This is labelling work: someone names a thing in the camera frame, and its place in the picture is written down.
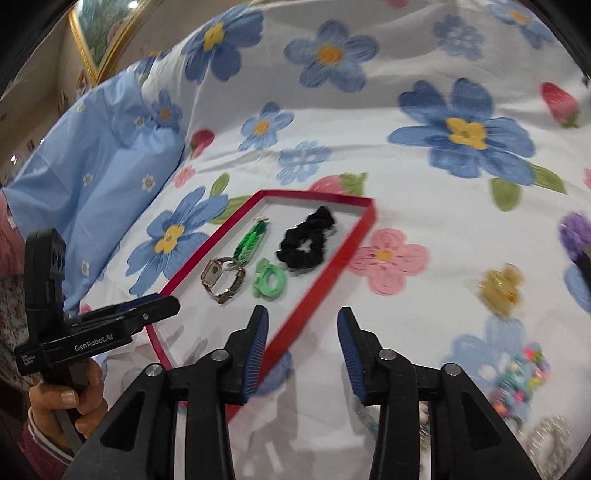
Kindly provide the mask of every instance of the fingernail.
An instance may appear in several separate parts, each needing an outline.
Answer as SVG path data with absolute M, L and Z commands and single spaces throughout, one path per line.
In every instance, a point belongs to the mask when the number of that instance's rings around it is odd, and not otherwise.
M 80 432 L 82 435 L 85 435 L 85 431 L 88 430 L 88 425 L 85 421 L 77 421 L 76 422 L 76 430 Z
M 73 390 L 66 390 L 61 393 L 61 402 L 65 407 L 76 406 L 76 393 Z

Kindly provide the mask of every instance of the gold picture frame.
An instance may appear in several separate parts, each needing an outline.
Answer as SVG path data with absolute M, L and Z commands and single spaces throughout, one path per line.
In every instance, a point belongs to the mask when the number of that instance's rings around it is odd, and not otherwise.
M 163 0 L 80 0 L 68 14 L 76 48 L 92 85 L 116 73 L 129 41 Z

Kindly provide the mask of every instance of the scrunchie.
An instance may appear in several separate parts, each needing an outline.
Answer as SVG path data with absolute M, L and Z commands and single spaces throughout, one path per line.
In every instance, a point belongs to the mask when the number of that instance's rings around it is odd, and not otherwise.
M 305 222 L 285 232 L 285 239 L 280 245 L 281 250 L 275 252 L 277 258 L 295 270 L 320 265 L 324 260 L 324 232 L 334 224 L 335 219 L 330 210 L 325 206 L 320 207 L 308 215 Z M 310 240 L 308 252 L 300 250 L 306 240 Z

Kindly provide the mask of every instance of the finger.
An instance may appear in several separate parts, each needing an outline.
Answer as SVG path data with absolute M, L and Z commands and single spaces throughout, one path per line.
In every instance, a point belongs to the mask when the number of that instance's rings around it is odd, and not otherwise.
M 75 408 L 79 403 L 76 392 L 64 385 L 39 383 L 29 390 L 31 407 L 39 412 Z
M 98 387 L 99 383 L 103 381 L 103 369 L 93 359 L 90 359 L 90 362 L 88 362 L 86 377 L 88 378 L 88 382 L 95 387 Z
M 87 414 L 98 408 L 103 400 L 103 390 L 105 384 L 101 380 L 98 385 L 88 385 L 80 394 L 80 401 L 78 403 L 78 411 Z
M 103 398 L 96 409 L 76 420 L 76 430 L 84 435 L 85 438 L 90 437 L 92 432 L 95 431 L 95 428 L 98 427 L 100 421 L 105 417 L 108 409 L 107 402 Z
M 63 432 L 53 410 L 75 407 L 78 403 L 76 392 L 69 387 L 40 383 L 29 390 L 29 401 L 35 426 L 43 435 L 61 444 Z

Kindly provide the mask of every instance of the yellow hair clip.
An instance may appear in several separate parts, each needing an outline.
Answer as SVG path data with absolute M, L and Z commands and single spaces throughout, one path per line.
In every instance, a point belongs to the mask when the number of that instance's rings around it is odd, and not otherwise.
M 478 284 L 480 297 L 495 315 L 508 318 L 513 308 L 521 301 L 518 287 L 523 283 L 523 275 L 515 265 L 505 264 L 502 271 L 489 270 Z

